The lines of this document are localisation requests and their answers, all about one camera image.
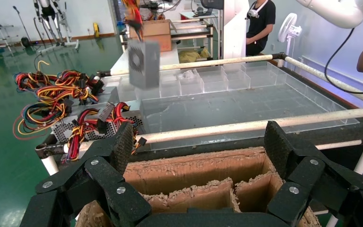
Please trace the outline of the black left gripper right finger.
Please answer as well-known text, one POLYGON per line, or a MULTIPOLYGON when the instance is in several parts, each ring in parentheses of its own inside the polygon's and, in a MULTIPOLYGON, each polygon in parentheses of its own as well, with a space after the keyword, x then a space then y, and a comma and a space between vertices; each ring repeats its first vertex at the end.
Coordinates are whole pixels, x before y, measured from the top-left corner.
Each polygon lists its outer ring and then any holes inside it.
POLYGON ((329 160, 310 142, 287 135, 275 121, 267 123, 264 147, 284 180, 268 204, 269 214, 295 227, 315 200, 346 227, 363 227, 363 175, 329 160))

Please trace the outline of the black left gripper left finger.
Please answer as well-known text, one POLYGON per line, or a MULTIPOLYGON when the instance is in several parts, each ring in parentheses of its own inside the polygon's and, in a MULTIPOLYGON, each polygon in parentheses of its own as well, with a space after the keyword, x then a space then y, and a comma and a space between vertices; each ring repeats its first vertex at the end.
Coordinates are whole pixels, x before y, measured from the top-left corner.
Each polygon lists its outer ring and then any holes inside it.
POLYGON ((68 227, 96 201, 115 226, 137 226, 152 208, 123 176, 132 149, 133 127, 124 122, 114 136, 94 141, 79 161, 42 180, 20 225, 68 227))

